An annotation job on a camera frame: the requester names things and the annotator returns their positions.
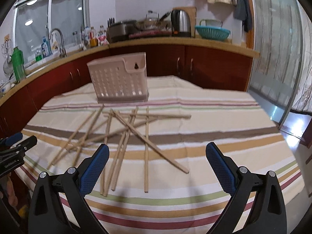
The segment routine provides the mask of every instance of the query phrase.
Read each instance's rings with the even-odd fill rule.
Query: blue gripper pad
[[[235,176],[220,156],[218,150],[214,143],[208,143],[206,146],[206,157],[216,174],[223,191],[233,196],[236,191]]]
[[[80,179],[80,194],[82,197],[92,192],[96,181],[106,165],[108,158],[110,157],[110,150],[107,145],[101,144],[101,146],[93,154],[92,162],[83,173]]]
[[[23,139],[23,134],[21,132],[18,132],[10,137],[8,137],[5,140],[5,145],[11,147],[13,144],[17,143],[18,141],[20,141],[21,139]]]

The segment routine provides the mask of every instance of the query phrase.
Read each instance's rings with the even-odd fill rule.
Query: pink plastic basket
[[[99,103],[148,100],[145,53],[110,56],[87,65]]]

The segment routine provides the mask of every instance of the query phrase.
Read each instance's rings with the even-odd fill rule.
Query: cutting board
[[[196,25],[196,7],[189,6],[189,7],[174,7],[174,10],[184,10],[188,13],[188,16],[191,20],[191,33],[192,37],[195,37],[195,25]]]

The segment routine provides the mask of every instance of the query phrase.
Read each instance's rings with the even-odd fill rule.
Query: table
[[[205,146],[214,141],[226,156],[251,172],[265,174],[274,170],[285,204],[304,187],[295,158],[275,124],[246,92],[204,90],[177,77],[148,78],[149,101],[134,104],[107,104],[130,112],[191,114],[191,119],[159,120],[149,126],[149,138],[159,148],[190,169],[185,174],[149,150],[149,192],[144,193],[145,145],[131,135],[115,191],[100,195],[99,181],[85,197],[96,217],[109,233],[206,233],[227,204],[230,195],[223,192],[205,157]],[[27,151],[25,165],[16,172],[33,190],[40,172],[60,145],[94,110],[100,108],[92,84],[56,96],[48,101],[23,129],[24,138],[35,135],[37,146]],[[100,116],[97,124],[106,119]],[[83,136],[84,127],[74,138]],[[122,125],[113,119],[111,131]],[[138,129],[145,134],[145,127]],[[105,126],[95,134],[105,132]],[[120,135],[108,141],[109,167]],[[79,162],[91,156],[97,145],[84,148]],[[59,174],[71,166],[75,154],[68,154],[49,174]],[[241,228],[250,211],[251,193]],[[76,223],[66,197],[61,200],[70,221]]]

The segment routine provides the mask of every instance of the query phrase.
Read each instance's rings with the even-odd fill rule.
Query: green bottle
[[[15,47],[11,58],[16,80],[23,80],[25,78],[23,52]]]

